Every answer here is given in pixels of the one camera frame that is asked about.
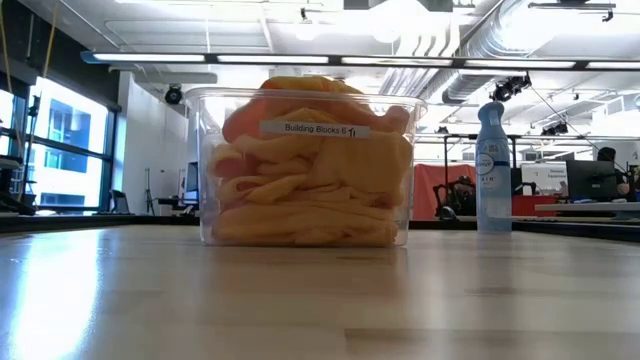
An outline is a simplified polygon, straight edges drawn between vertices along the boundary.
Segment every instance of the ceiling light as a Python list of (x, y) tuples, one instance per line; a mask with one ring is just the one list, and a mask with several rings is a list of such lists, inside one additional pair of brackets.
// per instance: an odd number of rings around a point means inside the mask
[(460, 69), (460, 75), (493, 75), (493, 76), (526, 76), (523, 70), (500, 70), (500, 69)]
[(437, 66), (446, 67), (451, 65), (450, 59), (424, 59), (424, 58), (402, 58), (402, 57), (382, 57), (382, 56), (349, 56), (342, 58), (344, 65), (404, 65), (404, 66)]
[(219, 5), (219, 4), (260, 4), (264, 0), (116, 0), (118, 4), (149, 5)]
[(496, 68), (522, 68), (522, 69), (569, 69), (576, 65), (575, 61), (555, 61), (555, 60), (502, 60), (502, 59), (481, 59), (467, 60), (465, 67), (496, 67)]
[(205, 57), (202, 54), (120, 54), (120, 53), (102, 53), (93, 54), (96, 60), (103, 62), (204, 62)]
[(264, 64), (327, 64), (327, 56), (290, 55), (218, 55), (220, 63)]
[(615, 9), (616, 4), (581, 4), (578, 1), (573, 3), (529, 3), (529, 9), (545, 9), (545, 10), (611, 10)]
[(596, 61), (590, 62), (587, 69), (640, 69), (638, 61)]

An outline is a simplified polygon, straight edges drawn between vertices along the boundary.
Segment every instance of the clear plastic bin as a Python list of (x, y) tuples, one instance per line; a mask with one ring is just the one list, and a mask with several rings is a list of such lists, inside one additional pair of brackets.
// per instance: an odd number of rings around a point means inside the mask
[(203, 243), (406, 243), (421, 100), (215, 88), (186, 98)]

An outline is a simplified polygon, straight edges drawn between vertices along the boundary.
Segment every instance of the label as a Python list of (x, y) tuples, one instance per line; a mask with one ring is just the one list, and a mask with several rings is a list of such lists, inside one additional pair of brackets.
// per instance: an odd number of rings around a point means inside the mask
[(478, 175), (486, 175), (493, 170), (493, 158), (489, 154), (478, 154), (476, 157), (476, 173)]
[(368, 138), (371, 130), (368, 126), (332, 125), (289, 121), (261, 121), (263, 133), (294, 134), (311, 136), (332, 136), (346, 138)]
[(487, 190), (496, 190), (502, 186), (502, 177), (497, 171), (478, 176), (480, 186)]

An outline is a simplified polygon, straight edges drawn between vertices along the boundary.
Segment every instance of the yellow cloth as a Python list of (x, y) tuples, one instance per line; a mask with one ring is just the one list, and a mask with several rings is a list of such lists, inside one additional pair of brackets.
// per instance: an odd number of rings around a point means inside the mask
[[(355, 92), (326, 79), (276, 78), (269, 83), (265, 88)], [(263, 121), (354, 123), (337, 116), (335, 107), (332, 112), (323, 111), (322, 101), (307, 105)], [(356, 102), (352, 105), (369, 111)], [(413, 156), (402, 132), (371, 128), (369, 138), (241, 134), (231, 144), (218, 145), (207, 167), (210, 178), (222, 178), (216, 198), (225, 210), (212, 229), (215, 241), (392, 245), (398, 232), (394, 208), (405, 199), (404, 180)]]
[[(233, 245), (391, 246), (398, 229), (392, 212), (322, 202), (247, 204), (220, 214), (214, 237)], [(378, 216), (371, 210), (377, 210)]]

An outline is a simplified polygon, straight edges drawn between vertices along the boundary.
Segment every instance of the cable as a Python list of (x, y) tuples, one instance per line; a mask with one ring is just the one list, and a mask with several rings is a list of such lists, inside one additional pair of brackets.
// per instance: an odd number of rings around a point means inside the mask
[[(534, 92), (534, 93), (536, 93), (536, 95), (538, 95), (538, 97), (540, 98), (540, 100), (542, 100), (542, 102), (544, 102), (544, 103), (547, 105), (547, 107), (549, 107), (549, 109), (551, 109), (551, 111), (553, 111), (553, 112), (556, 114), (556, 116), (558, 116), (560, 119), (562, 119), (562, 115), (560, 115), (560, 113), (558, 113), (558, 112), (556, 111), (556, 109), (554, 109), (554, 108), (553, 108), (553, 106), (551, 106), (551, 104), (549, 104), (549, 102), (547, 102), (547, 100), (546, 100), (542, 95), (540, 95), (540, 93), (538, 93), (538, 91), (536, 91), (536, 89), (535, 89), (533, 86), (530, 86), (530, 88), (531, 88), (531, 90), (533, 90), (533, 92)], [(598, 145), (596, 145), (596, 144), (595, 144), (594, 142), (592, 142), (591, 140), (587, 139), (587, 137), (586, 137), (585, 135), (582, 135), (582, 134), (581, 134), (581, 133), (580, 133), (580, 132), (575, 128), (575, 127), (573, 127), (573, 125), (571, 125), (568, 121), (566, 121), (566, 120), (563, 120), (563, 121), (564, 121), (564, 123), (565, 123), (568, 127), (570, 127), (573, 131), (575, 131), (576, 133), (578, 133), (578, 136), (579, 136), (581, 139), (585, 140), (587, 143), (589, 143), (589, 145), (593, 146), (593, 147), (594, 147), (598, 152), (600, 152), (600, 148), (598, 147)], [(613, 162), (613, 163), (614, 163), (618, 168), (620, 168), (620, 169), (622, 170), (622, 172), (623, 172), (623, 173), (626, 173), (626, 172), (627, 172), (627, 170), (626, 170), (623, 166), (621, 166), (620, 164), (618, 164), (618, 163), (615, 161), (615, 159), (611, 159), (611, 162)]]
[(51, 20), (51, 32), (49, 33), (49, 43), (47, 44), (47, 57), (44, 60), (44, 69), (42, 69), (42, 77), (47, 78), (47, 72), (49, 71), (49, 60), (51, 59), (51, 49), (53, 49), (53, 37), (56, 34), (56, 22), (58, 20), (58, 5), (60, 0), (56, 0), (53, 5), (53, 18)]

